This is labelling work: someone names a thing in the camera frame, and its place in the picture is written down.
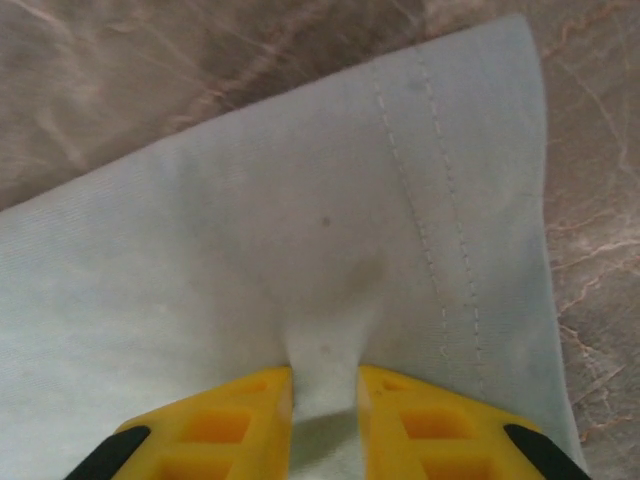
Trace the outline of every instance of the brown marble countertop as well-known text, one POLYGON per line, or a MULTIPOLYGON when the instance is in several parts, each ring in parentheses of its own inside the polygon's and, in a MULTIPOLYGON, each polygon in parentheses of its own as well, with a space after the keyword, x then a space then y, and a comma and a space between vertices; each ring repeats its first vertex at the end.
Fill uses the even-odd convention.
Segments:
POLYGON ((640 478, 638 0, 5 0, 0 209, 203 120, 512 12, 529 19, 546 80, 547 238, 583 447, 594 478, 640 478))

